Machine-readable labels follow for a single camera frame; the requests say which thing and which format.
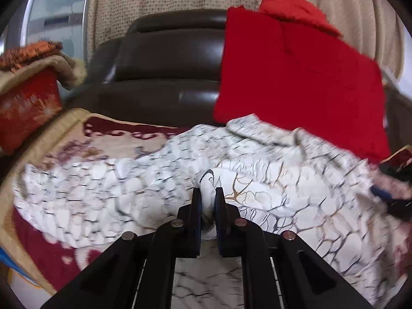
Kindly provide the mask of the red blanket on sofa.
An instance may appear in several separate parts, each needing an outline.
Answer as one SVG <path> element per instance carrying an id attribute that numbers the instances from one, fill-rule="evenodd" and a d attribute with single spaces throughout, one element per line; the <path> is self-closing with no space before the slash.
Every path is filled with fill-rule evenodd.
<path id="1" fill-rule="evenodd" d="M 390 154 L 376 62 L 313 27 L 232 7 L 214 119 L 248 114 L 303 128 L 372 162 Z"/>

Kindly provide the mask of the beige dotted curtain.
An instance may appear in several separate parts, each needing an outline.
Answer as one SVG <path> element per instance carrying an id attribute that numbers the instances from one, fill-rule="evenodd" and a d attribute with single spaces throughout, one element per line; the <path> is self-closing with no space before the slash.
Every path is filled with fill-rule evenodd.
<path id="1" fill-rule="evenodd" d="M 85 58 L 106 40 L 123 36 L 144 15 L 189 9 L 257 10 L 262 0 L 87 0 Z M 399 78 L 404 66 L 404 26 L 388 0 L 307 0 L 321 9 L 343 40 Z"/>

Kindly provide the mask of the red gift box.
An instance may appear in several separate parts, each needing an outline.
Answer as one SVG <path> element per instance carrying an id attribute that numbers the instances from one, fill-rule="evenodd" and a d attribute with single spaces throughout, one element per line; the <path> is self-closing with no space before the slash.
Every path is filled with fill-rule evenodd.
<path id="1" fill-rule="evenodd" d="M 46 68 L 1 96 L 1 153 L 7 156 L 62 110 L 57 74 Z"/>

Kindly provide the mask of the dark brown leather sofa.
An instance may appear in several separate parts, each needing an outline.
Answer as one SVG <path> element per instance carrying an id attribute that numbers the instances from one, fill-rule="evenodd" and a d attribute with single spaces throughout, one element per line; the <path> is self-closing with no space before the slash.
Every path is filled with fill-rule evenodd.
<path id="1" fill-rule="evenodd" d="M 215 121 L 227 12 L 179 11 L 134 21 L 120 38 L 101 44 L 84 84 L 66 100 L 114 119 L 164 126 Z M 411 143 L 411 101 L 383 86 L 383 127 L 390 152 Z"/>

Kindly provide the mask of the small red pillow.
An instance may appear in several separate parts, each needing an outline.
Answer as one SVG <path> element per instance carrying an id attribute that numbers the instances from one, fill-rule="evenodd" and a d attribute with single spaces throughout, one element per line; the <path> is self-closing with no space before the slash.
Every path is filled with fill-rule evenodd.
<path id="1" fill-rule="evenodd" d="M 341 32 L 329 23 L 321 9 L 307 0 L 262 0 L 258 12 L 278 20 L 299 22 L 341 37 Z"/>

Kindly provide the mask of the beige jacket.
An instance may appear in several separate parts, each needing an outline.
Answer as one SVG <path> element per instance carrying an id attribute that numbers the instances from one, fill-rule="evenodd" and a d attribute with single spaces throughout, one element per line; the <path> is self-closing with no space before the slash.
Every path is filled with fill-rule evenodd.
<path id="1" fill-rule="evenodd" d="M 87 78 L 86 64 L 83 60 L 74 59 L 64 53 L 39 59 L 15 72 L 1 71 L 0 94 L 8 93 L 35 74 L 50 68 L 56 73 L 57 81 L 67 90 L 80 86 Z"/>

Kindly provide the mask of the orange black patterned cloth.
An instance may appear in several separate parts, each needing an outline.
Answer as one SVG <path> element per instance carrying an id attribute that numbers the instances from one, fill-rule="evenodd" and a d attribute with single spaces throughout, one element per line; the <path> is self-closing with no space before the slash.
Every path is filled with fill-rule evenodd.
<path id="1" fill-rule="evenodd" d="M 1 55 L 1 70 L 16 71 L 36 60 L 58 54 L 62 49 L 61 42 L 48 40 L 40 40 L 24 47 L 8 49 Z"/>

